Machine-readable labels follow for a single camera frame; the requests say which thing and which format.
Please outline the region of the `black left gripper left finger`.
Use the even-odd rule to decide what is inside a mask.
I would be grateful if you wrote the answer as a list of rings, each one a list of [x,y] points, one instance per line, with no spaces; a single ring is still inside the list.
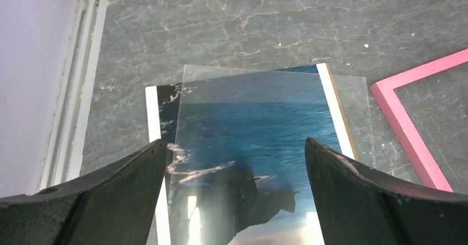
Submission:
[[[145,244],[167,155],[156,140],[34,195],[1,198],[1,243]]]

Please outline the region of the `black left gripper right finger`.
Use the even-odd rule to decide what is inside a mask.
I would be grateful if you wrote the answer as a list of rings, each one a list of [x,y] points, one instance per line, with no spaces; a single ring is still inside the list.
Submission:
[[[325,244],[466,244],[467,195],[411,183],[315,138],[305,165]]]

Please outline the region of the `pink wooden picture frame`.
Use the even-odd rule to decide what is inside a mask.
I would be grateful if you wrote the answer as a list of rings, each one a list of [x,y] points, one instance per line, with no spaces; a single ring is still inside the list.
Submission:
[[[370,86],[375,100],[423,185],[448,192],[453,191],[452,187],[400,102],[395,89],[466,62],[467,50],[465,49],[382,79]]]

